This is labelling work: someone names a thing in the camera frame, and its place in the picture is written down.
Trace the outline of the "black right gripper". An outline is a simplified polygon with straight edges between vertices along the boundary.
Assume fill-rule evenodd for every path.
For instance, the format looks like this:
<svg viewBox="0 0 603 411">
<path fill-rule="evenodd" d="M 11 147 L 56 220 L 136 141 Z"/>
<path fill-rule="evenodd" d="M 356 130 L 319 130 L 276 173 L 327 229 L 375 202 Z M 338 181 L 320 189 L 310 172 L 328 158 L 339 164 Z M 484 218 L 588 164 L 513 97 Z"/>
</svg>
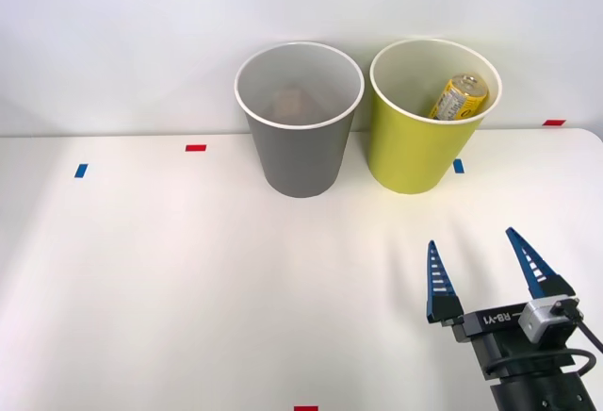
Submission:
<svg viewBox="0 0 603 411">
<path fill-rule="evenodd" d="M 531 298 L 543 299 L 576 295 L 574 289 L 557 274 L 512 227 L 505 231 L 528 284 Z M 472 345 L 482 375 L 486 380 L 556 374 L 574 364 L 565 352 L 569 333 L 561 331 L 550 341 L 533 344 L 519 324 L 522 305 L 506 305 L 464 314 L 433 240 L 427 249 L 428 323 L 452 324 L 459 343 Z"/>
</svg>

